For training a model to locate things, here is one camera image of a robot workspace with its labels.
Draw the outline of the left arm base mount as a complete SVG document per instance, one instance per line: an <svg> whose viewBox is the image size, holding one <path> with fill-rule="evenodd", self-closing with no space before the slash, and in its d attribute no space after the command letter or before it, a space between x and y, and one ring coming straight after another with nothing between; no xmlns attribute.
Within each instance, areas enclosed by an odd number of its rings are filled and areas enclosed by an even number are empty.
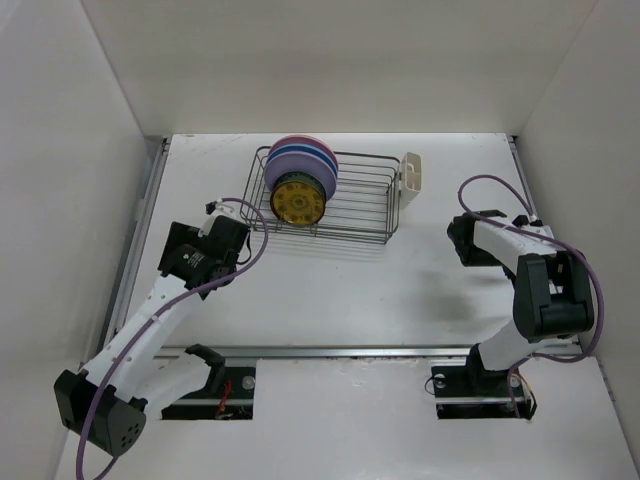
<svg viewBox="0 0 640 480"><path fill-rule="evenodd" d="M210 380L161 412L161 419L245 421L253 419L256 365L225 367L222 380Z"/></svg>

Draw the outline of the wire dish rack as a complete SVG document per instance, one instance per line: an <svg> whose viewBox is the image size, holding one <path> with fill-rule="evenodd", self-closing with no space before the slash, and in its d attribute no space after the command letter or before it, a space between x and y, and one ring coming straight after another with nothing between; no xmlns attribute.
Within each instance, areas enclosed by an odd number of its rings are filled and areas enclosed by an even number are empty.
<svg viewBox="0 0 640 480"><path fill-rule="evenodd" d="M328 199L319 181L298 173L271 191L264 182L267 150L254 154L243 195L252 206L240 208L254 230L379 245L397 231L398 158L338 152L337 188Z"/></svg>

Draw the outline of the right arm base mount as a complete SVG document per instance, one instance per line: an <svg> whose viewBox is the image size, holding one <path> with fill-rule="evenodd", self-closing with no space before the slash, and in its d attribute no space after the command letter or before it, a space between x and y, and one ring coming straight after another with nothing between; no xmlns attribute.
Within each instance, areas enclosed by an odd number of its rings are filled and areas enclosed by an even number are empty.
<svg viewBox="0 0 640 480"><path fill-rule="evenodd" d="M425 388L435 397L439 420L529 421L537 411L535 395L517 373L490 371L474 377L466 366L435 364Z"/></svg>

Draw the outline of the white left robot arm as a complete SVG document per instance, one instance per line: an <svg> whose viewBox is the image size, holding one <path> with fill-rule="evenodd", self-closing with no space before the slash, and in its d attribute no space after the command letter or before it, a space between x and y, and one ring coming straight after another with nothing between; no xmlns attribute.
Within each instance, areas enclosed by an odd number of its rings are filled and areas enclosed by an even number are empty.
<svg viewBox="0 0 640 480"><path fill-rule="evenodd" d="M211 214L201 227L172 223L160 272L139 309L105 348L79 372L63 371L54 383L62 424L108 455L124 455L147 421L197 392L209 397L223 387L225 359L200 344L167 367L154 358L175 328L207 295L200 286L231 281L249 232L231 210Z"/></svg>

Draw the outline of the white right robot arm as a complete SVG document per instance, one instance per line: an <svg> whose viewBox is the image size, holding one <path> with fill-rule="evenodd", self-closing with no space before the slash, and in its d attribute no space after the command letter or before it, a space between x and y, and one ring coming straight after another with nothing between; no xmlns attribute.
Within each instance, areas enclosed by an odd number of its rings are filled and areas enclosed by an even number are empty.
<svg viewBox="0 0 640 480"><path fill-rule="evenodd" d="M505 382L514 364L551 341L593 327L587 269L575 254L548 240L549 234L531 216L510 221L499 210L464 213L447 228L463 266L500 267L514 290L512 319L467 356L463 381L474 393Z"/></svg>

